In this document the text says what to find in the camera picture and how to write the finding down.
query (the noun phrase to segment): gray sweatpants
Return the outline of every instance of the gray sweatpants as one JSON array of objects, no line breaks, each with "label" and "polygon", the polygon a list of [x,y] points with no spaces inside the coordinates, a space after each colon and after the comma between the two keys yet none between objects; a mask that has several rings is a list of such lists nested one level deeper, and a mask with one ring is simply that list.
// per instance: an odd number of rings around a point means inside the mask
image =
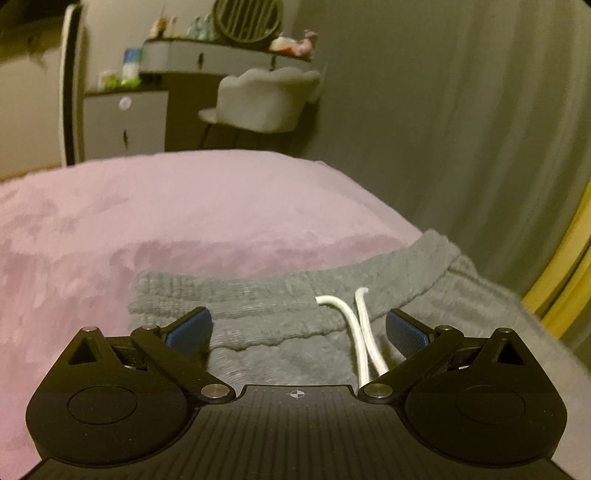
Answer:
[{"label": "gray sweatpants", "polygon": [[402,307],[423,323],[452,325],[466,336],[508,326],[538,359],[565,402],[569,420],[554,460],[576,479],[591,479],[591,378],[519,298],[480,277],[458,247],[434,231],[412,246],[332,270],[274,278],[215,280],[144,272],[129,307],[130,329],[164,326],[196,306],[212,312],[208,370],[240,392],[245,384],[357,388],[355,351],[342,314],[317,305],[335,295],[353,311],[365,300],[372,330],[390,368],[404,360],[385,336],[388,310]]}]

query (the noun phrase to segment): desk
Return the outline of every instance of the desk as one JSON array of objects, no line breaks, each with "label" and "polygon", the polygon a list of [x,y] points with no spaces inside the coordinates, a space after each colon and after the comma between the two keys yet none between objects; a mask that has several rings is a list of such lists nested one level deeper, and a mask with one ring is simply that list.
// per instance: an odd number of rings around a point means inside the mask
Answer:
[{"label": "desk", "polygon": [[[204,128],[197,112],[215,106],[216,84],[221,77],[239,76],[256,67],[277,70],[288,66],[302,71],[313,68],[307,60],[273,52],[186,38],[148,40],[140,72],[162,75],[164,85],[147,83],[136,90],[87,93],[85,159],[194,150]],[[179,73],[189,74],[180,76],[181,83],[200,82],[207,88],[185,88],[183,91],[189,93],[182,93],[178,78],[171,78],[179,77],[175,75]],[[128,103],[126,108],[122,100]]]},{"label": "desk", "polygon": [[248,50],[189,38],[165,38],[144,43],[141,73],[193,73],[241,75],[251,68],[277,70],[297,67],[311,69],[308,60],[275,52]]}]

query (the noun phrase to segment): chair leg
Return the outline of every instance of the chair leg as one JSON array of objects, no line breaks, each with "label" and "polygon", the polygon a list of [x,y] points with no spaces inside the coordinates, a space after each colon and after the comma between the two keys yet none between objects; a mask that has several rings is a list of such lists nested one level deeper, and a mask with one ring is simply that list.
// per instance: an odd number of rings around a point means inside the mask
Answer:
[{"label": "chair leg", "polygon": [[236,129],[236,133],[234,133],[234,143],[232,144],[232,148],[235,150],[236,146],[238,145],[238,136],[240,135],[240,129]]},{"label": "chair leg", "polygon": [[293,132],[289,132],[286,137],[285,137],[285,141],[283,142],[283,152],[285,155],[290,155],[291,153],[291,146],[294,142],[294,138],[296,137],[296,131],[294,130]]},{"label": "chair leg", "polygon": [[201,136],[201,141],[199,142],[199,150],[203,149],[203,145],[205,144],[205,138],[207,137],[207,134],[209,133],[209,129],[212,127],[211,124],[207,124],[205,126],[205,130],[203,131],[203,135]]},{"label": "chair leg", "polygon": [[260,137],[260,135],[262,135],[262,134],[255,133],[255,145],[256,145],[256,149],[257,150],[262,150],[262,148],[261,148],[261,137]]}]

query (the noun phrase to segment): white knob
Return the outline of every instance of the white knob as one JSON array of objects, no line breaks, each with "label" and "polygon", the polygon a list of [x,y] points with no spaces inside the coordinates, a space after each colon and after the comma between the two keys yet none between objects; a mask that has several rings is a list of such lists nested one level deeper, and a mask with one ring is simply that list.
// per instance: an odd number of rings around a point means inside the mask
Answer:
[{"label": "white knob", "polygon": [[121,99],[121,101],[119,102],[119,110],[123,110],[125,112],[126,110],[129,110],[130,107],[131,107],[131,98],[123,97]]}]

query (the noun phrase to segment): crosshair mark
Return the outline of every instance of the crosshair mark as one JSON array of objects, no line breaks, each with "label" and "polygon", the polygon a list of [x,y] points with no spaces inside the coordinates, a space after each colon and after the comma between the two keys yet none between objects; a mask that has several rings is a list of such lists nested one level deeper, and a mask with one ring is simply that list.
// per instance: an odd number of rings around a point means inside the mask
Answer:
[{"label": "crosshair mark", "polygon": [[304,397],[304,395],[309,395],[309,394],[302,392],[302,390],[294,390],[293,392],[290,392],[286,395],[289,395],[292,398],[302,398],[302,397]]}]

